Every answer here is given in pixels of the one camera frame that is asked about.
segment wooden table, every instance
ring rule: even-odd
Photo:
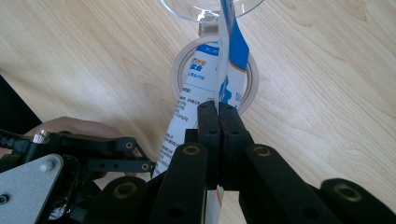
[[[307,183],[346,178],[396,211],[396,2],[268,0],[238,21],[260,71],[254,140]],[[197,30],[159,0],[3,0],[0,74],[43,121],[104,122],[156,160]],[[221,222],[237,207],[227,194]]]

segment bolt hole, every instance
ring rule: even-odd
[[[318,219],[319,218],[319,211],[312,206],[303,206],[301,208],[301,212],[303,215],[309,219]]]
[[[186,214],[186,208],[181,204],[175,204],[168,209],[168,216],[173,219],[181,218]]]
[[[133,182],[125,182],[116,186],[113,190],[114,196],[118,199],[126,199],[134,195],[137,191],[137,185]]]
[[[358,202],[361,200],[361,194],[353,189],[352,187],[348,186],[344,183],[339,183],[334,186],[334,191],[341,197],[350,202]]]
[[[9,200],[9,196],[6,194],[0,195],[0,204],[5,204]]]
[[[187,155],[193,156],[200,152],[198,147],[185,147],[183,148],[183,152]]]

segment transparent glass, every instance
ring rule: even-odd
[[[205,14],[219,15],[220,0],[161,0],[172,13],[188,21],[200,22]],[[253,10],[264,0],[233,0],[236,17]]]

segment black plastic part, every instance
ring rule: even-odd
[[[250,217],[252,223],[341,223],[319,196],[271,147],[252,144],[243,162],[247,180],[240,197],[248,208],[261,206],[266,214]],[[252,197],[260,198],[252,204]]]
[[[240,169],[241,159],[253,140],[233,106],[219,103],[219,124],[223,137],[220,185],[224,190],[239,190],[242,182],[235,177],[244,175]]]
[[[0,160],[0,174],[21,164],[21,155],[6,154]]]
[[[203,223],[207,149],[201,144],[179,146],[165,174],[148,223]]]
[[[198,112],[198,142],[207,148],[207,188],[216,189],[220,182],[221,130],[213,101],[200,104]]]
[[[41,120],[0,75],[0,129],[27,133]]]
[[[321,184],[320,195],[345,223],[396,223],[396,216],[386,205],[351,181],[326,180]]]
[[[94,199],[83,223],[145,223],[147,190],[146,182],[137,177],[113,180]]]

